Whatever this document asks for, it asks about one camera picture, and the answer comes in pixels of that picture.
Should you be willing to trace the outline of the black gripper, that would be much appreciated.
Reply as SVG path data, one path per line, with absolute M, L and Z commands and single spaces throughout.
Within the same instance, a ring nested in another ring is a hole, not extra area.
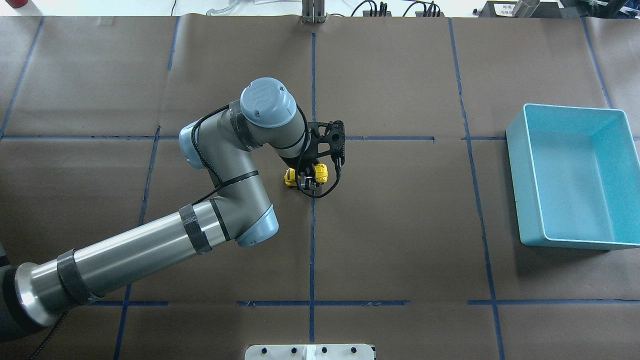
M 311 187 L 319 187 L 317 165 L 318 146 L 308 145 L 302 151 L 302 146 L 291 147 L 279 150 L 279 157 L 291 169 L 298 172 L 298 190 L 302 192 L 310 191 Z

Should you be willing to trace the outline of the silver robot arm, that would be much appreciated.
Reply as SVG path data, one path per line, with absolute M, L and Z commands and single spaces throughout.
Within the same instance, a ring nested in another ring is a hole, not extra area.
M 252 157 L 274 148 L 295 171 L 295 185 L 318 186 L 306 116 L 285 84 L 252 80 L 236 101 L 185 126 L 178 135 L 189 164 L 208 171 L 212 194 L 137 228 L 44 264 L 1 267 L 1 341 L 27 337 L 52 326 L 77 306 L 208 253 L 224 242 L 259 244 L 279 229 L 275 208 Z

